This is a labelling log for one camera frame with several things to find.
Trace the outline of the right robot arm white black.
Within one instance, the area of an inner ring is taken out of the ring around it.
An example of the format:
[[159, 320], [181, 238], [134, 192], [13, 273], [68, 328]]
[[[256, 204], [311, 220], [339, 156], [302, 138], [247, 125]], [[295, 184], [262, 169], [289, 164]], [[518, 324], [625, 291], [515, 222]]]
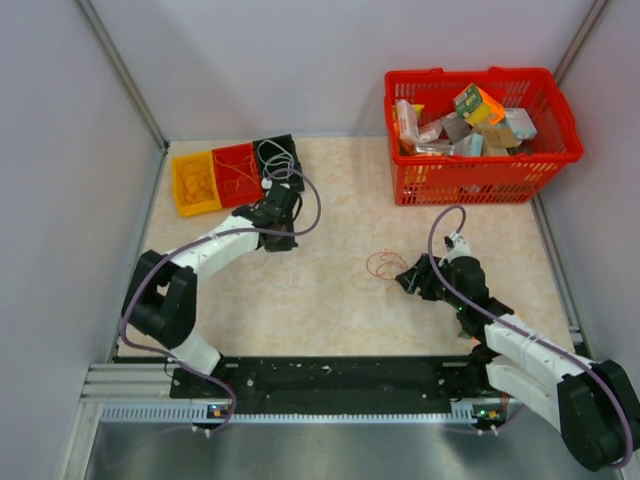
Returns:
[[567, 352], [491, 296], [480, 262], [422, 255], [396, 276], [408, 294], [445, 302], [478, 340], [466, 380], [476, 394], [495, 390], [546, 420], [586, 469], [616, 467], [639, 448], [639, 399], [616, 362]]

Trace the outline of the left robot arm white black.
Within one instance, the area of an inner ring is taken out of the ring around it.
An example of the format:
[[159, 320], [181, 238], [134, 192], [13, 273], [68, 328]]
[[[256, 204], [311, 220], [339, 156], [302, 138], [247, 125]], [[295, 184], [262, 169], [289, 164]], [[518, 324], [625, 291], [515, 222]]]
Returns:
[[123, 326], [160, 344], [168, 356], [194, 370], [192, 384], [205, 396], [226, 387], [222, 359], [196, 328], [198, 286], [239, 257], [255, 250], [297, 247], [294, 221], [301, 195], [274, 185], [266, 197], [234, 209], [219, 226], [169, 253], [149, 250], [134, 270], [122, 307]]

